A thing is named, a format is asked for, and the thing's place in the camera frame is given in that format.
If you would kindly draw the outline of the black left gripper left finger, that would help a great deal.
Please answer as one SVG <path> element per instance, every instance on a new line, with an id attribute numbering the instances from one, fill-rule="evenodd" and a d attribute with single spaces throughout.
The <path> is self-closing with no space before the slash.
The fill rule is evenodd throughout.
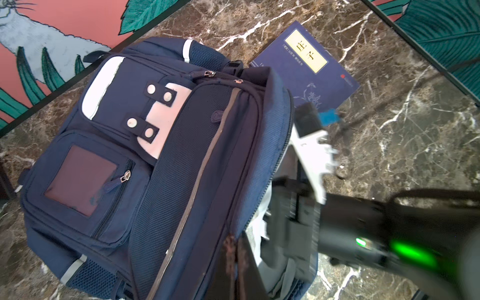
<path id="1" fill-rule="evenodd" d="M 236 250 L 236 239 L 230 234 L 222 242 L 205 300 L 236 299 Z"/>

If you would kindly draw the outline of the navy blue school backpack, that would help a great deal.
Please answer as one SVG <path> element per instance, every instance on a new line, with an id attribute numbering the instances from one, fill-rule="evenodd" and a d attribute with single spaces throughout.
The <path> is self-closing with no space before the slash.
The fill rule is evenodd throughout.
<path id="1" fill-rule="evenodd" d="M 107 54 L 22 173 L 28 247 L 66 286 L 104 300 L 204 300 L 223 241 L 245 232 L 269 300 L 312 281 L 260 255 L 294 99 L 269 67 L 191 39 Z"/>

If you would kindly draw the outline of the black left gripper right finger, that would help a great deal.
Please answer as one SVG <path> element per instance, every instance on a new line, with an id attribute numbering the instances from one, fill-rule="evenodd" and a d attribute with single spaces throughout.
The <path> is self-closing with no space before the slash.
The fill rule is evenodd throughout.
<path id="1" fill-rule="evenodd" d="M 269 299 L 245 232 L 237 241 L 237 299 Z"/>

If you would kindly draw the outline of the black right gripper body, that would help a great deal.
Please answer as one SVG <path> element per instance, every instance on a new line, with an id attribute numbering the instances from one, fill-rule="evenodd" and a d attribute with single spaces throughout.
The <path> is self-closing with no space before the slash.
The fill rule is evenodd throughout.
<path id="1" fill-rule="evenodd" d="M 333 266 L 390 267 L 386 208 L 382 202 L 328 193 L 321 204 L 306 182 L 280 177 L 264 217 L 261 259 L 270 267 L 295 263 L 295 276 L 312 281 L 318 254 Z"/>

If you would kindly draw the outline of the purple book yellow label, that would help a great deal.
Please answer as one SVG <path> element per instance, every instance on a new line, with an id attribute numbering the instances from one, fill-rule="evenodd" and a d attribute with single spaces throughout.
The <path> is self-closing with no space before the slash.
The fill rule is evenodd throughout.
<path id="1" fill-rule="evenodd" d="M 249 65 L 275 70 L 291 91 L 296 107 L 312 103 L 320 113 L 338 109 L 360 87 L 355 78 L 297 21 Z"/>

